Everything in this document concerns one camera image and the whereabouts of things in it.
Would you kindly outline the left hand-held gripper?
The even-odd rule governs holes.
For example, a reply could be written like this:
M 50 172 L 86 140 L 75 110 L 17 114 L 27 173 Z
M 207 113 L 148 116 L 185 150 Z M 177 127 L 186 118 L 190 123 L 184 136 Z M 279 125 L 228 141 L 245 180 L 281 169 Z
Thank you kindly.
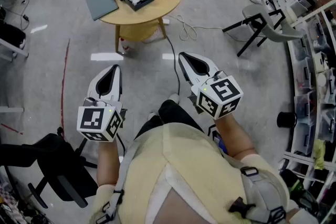
M 119 102 L 121 94 L 122 73 L 119 65 L 102 70 L 90 82 L 88 98 L 78 108 L 77 131 L 90 141 L 113 142 L 127 111 Z

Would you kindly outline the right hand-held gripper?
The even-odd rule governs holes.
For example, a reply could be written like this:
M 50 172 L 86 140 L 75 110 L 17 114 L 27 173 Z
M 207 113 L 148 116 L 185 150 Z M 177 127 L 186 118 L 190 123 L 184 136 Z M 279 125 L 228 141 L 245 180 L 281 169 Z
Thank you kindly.
M 236 110 L 244 93 L 233 76 L 202 55 L 181 52 L 178 56 L 183 76 L 191 85 L 189 99 L 198 113 L 217 120 Z

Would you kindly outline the person's left forearm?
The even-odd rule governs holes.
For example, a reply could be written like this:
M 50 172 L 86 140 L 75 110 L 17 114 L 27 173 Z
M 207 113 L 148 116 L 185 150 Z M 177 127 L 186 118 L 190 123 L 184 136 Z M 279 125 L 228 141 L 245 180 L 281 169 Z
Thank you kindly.
M 97 184 L 116 185 L 119 178 L 120 160 L 117 141 L 100 142 L 98 147 Z

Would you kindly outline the person's right forearm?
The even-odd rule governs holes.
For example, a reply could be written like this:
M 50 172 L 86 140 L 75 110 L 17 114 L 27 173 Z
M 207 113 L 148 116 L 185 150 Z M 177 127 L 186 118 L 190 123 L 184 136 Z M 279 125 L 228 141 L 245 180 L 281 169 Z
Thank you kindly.
M 232 114 L 226 115 L 214 122 L 229 156 L 242 160 L 248 155 L 257 154 L 249 135 L 239 125 Z

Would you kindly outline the plastic bottle with red label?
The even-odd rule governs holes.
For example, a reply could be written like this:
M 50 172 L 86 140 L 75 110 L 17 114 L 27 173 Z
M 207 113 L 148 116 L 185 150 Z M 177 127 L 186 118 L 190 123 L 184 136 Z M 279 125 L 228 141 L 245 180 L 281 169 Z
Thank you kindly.
M 136 43 L 123 39 L 120 39 L 120 45 L 122 47 L 122 54 L 126 56 L 134 55 L 136 49 Z

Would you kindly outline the person's black trousers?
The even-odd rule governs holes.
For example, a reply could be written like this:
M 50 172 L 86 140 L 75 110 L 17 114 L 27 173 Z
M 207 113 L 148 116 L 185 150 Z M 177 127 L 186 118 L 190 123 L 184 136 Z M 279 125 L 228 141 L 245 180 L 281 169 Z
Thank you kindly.
M 203 131 L 201 127 L 194 121 L 194 119 L 181 106 L 168 99 L 161 104 L 157 112 L 157 116 L 154 116 L 149 121 L 147 120 L 135 138 L 138 138 L 140 135 L 151 129 L 168 123 L 183 123 L 192 126 L 201 132 Z

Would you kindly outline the round wooden table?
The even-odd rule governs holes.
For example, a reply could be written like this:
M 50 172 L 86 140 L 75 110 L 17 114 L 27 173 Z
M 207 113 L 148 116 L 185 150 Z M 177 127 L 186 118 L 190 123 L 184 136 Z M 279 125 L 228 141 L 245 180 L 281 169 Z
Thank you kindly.
M 181 0 L 154 0 L 138 11 L 134 11 L 124 1 L 115 1 L 119 8 L 100 20 L 115 25 L 114 45 L 115 52 L 118 52 L 120 39 L 140 42 L 151 37 L 158 27 L 166 38 L 163 17 L 176 8 Z

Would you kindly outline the grey rectangular mat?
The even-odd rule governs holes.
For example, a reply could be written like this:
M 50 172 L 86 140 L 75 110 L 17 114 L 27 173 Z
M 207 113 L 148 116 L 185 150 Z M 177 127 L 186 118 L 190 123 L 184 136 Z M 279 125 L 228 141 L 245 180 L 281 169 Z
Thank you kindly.
M 97 20 L 119 8 L 115 0 L 86 0 L 86 3 L 93 20 Z

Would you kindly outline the grey chair with black legs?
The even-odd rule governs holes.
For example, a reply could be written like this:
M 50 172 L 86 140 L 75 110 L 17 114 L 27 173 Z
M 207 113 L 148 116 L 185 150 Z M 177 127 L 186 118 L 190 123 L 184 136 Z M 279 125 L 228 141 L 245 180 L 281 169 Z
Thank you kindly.
M 242 25 L 249 25 L 254 28 L 253 35 L 246 41 L 243 48 L 237 53 L 238 57 L 241 56 L 241 54 L 257 37 L 259 37 L 259 35 L 262 35 L 262 39 L 257 46 L 260 46 L 266 39 L 273 42 L 285 42 L 301 39 L 303 37 L 303 33 L 301 31 L 294 29 L 286 22 L 285 14 L 280 9 L 267 12 L 264 6 L 260 4 L 252 4 L 246 6 L 242 10 L 242 14 L 244 16 L 244 20 L 222 29 L 222 32 L 226 33 L 229 30 Z

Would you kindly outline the black office chair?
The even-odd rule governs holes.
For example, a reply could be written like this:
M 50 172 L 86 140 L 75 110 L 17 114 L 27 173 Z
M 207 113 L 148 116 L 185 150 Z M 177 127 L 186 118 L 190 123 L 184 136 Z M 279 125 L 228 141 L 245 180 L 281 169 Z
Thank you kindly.
M 30 167 L 37 162 L 43 178 L 34 187 L 29 183 L 31 195 L 45 209 L 47 204 L 40 194 L 47 184 L 63 201 L 74 201 L 80 208 L 88 205 L 86 198 L 96 194 L 98 185 L 89 172 L 97 165 L 86 160 L 81 152 L 87 140 L 83 139 L 77 149 L 63 138 L 63 129 L 49 133 L 35 144 L 11 145 L 0 143 L 0 166 Z

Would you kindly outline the person's yellow knitted top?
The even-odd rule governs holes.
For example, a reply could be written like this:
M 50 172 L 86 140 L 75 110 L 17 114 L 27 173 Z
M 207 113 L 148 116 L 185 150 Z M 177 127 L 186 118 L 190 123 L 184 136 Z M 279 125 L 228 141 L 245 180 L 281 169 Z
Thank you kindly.
M 98 187 L 89 224 L 285 224 L 288 189 L 261 156 L 223 154 L 168 123 L 135 139 L 116 185 Z

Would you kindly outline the white desk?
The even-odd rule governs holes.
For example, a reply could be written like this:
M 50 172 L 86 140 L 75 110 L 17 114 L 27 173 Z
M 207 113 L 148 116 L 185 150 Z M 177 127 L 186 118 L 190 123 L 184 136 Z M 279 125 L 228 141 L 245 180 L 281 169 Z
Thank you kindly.
M 6 60 L 8 62 L 13 62 L 13 59 L 16 57 L 17 54 L 20 54 L 20 55 L 22 55 L 26 58 L 28 58 L 28 56 L 29 56 L 29 53 L 27 51 L 25 51 L 24 49 L 16 47 L 16 46 L 12 45 L 9 42 L 6 42 L 5 40 L 3 40 L 1 38 L 0 38 L 0 45 L 6 47 L 8 50 L 10 50 L 12 52 L 11 56 L 7 56 L 7 55 L 0 52 L 0 58 Z

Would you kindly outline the black cylindrical pot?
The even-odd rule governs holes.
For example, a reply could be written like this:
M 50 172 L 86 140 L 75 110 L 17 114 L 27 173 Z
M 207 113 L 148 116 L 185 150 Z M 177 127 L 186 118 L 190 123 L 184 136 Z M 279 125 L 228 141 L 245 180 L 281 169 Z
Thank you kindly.
M 294 112 L 280 112 L 277 116 L 277 126 L 294 128 L 297 124 L 297 114 Z

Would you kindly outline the white shelf with clear bins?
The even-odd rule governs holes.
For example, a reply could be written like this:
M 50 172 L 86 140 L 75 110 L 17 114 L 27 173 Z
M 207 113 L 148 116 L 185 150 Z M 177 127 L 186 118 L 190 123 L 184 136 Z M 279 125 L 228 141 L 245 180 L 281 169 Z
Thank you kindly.
M 303 33 L 287 43 L 297 124 L 279 171 L 299 207 L 319 224 L 336 224 L 336 0 L 293 27 Z M 323 170 L 314 169 L 317 139 L 326 145 Z

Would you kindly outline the yellow-green cloth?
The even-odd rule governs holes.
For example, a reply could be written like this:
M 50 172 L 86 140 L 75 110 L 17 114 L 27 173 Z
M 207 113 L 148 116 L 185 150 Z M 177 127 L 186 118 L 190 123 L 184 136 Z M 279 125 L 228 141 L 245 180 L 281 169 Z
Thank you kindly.
M 324 155 L 325 155 L 325 141 L 317 139 L 314 141 L 313 154 L 314 154 L 314 169 L 324 169 Z

